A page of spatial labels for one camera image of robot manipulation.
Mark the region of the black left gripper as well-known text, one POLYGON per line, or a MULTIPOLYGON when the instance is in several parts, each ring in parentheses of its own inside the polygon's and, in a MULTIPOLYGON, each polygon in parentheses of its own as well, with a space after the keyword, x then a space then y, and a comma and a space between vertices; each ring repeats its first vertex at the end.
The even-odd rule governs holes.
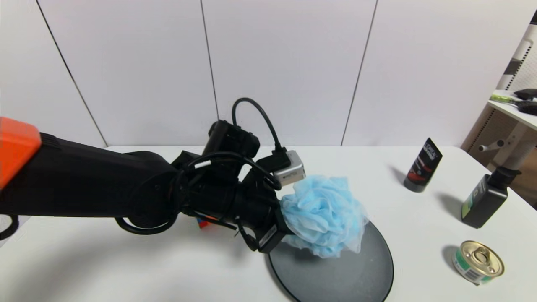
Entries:
POLYGON ((274 189, 260 183, 241 183, 236 191, 231 221, 254 252, 270 253, 286 235, 294 235, 284 219, 274 189))

